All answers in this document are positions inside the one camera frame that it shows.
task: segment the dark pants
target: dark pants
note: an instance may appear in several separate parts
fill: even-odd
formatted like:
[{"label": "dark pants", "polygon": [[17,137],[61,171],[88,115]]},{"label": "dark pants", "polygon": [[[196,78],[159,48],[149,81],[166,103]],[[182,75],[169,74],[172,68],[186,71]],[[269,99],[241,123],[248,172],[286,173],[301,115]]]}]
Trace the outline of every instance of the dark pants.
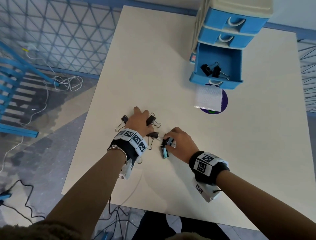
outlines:
[{"label": "dark pants", "polygon": [[[181,217],[181,222],[181,232],[195,232],[212,240],[229,240],[227,235],[216,223],[183,217]],[[141,219],[139,227],[132,240],[162,240],[175,234],[176,232],[169,227],[165,214],[147,211]]]}]

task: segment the forearm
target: forearm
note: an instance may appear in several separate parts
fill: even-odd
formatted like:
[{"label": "forearm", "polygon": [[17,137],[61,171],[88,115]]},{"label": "forearm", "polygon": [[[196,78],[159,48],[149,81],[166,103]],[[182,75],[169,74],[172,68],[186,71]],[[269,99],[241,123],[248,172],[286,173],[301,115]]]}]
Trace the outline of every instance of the forearm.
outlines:
[{"label": "forearm", "polygon": [[90,239],[124,163],[122,151],[108,151],[65,194],[46,220],[72,226]]},{"label": "forearm", "polygon": [[222,171],[216,184],[270,240],[315,239],[314,222],[235,174]]}]

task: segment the purple circular label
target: purple circular label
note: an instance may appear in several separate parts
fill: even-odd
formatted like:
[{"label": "purple circular label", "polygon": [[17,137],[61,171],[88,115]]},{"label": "purple circular label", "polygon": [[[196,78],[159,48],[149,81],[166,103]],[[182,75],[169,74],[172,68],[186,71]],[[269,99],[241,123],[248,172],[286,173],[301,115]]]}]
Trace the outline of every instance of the purple circular label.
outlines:
[{"label": "purple circular label", "polygon": [[227,94],[226,92],[224,91],[223,89],[223,94],[222,94],[222,108],[221,108],[221,111],[220,112],[217,112],[217,111],[212,111],[212,110],[207,110],[207,109],[202,109],[200,108],[203,112],[206,112],[208,114],[219,114],[221,112],[223,112],[226,108],[227,108],[227,105],[228,105],[228,97],[227,97]]}]

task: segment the hand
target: hand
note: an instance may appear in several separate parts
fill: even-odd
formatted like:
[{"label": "hand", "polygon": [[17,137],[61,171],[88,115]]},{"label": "hand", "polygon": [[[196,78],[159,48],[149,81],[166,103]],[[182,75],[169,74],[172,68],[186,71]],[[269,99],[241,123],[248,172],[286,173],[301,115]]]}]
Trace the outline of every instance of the hand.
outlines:
[{"label": "hand", "polygon": [[168,137],[172,137],[177,143],[175,148],[166,145],[165,147],[168,152],[189,164],[192,155],[199,151],[199,148],[195,145],[192,138],[178,127],[172,129],[163,139],[167,139]]},{"label": "hand", "polygon": [[153,126],[150,124],[148,127],[146,121],[149,117],[148,110],[143,113],[139,107],[134,107],[134,114],[128,119],[125,128],[137,131],[142,137],[154,131]]}]

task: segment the tabletop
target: tabletop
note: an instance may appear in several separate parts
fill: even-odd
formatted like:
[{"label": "tabletop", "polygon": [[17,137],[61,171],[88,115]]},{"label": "tabletop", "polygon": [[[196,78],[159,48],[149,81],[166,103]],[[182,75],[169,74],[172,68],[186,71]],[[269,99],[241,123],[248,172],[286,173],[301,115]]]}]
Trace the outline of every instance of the tabletop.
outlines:
[{"label": "tabletop", "polygon": [[[243,51],[244,83],[227,90],[218,115],[194,108],[189,82],[195,17],[124,6],[62,190],[65,194],[105,153],[121,117],[133,107],[154,112],[160,135],[178,126],[200,150],[316,222],[316,184],[295,33],[263,28]],[[118,179],[111,203],[257,229],[221,193],[207,203],[193,173],[160,142],[128,180]]]}]

